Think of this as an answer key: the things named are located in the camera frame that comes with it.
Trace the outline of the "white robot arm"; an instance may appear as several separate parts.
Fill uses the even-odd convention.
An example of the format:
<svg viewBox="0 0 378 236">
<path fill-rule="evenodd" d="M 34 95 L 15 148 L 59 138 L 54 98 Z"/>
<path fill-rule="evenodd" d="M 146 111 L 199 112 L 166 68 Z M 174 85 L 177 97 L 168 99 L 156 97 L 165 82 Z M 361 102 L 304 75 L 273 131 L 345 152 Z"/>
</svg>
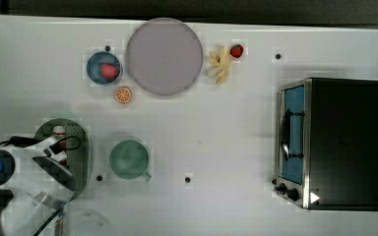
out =
<svg viewBox="0 0 378 236">
<path fill-rule="evenodd" d="M 0 190 L 13 194 L 0 214 L 0 236 L 36 236 L 67 205 L 77 186 L 61 164 L 66 157 L 52 137 L 27 147 L 0 147 Z"/>
</svg>

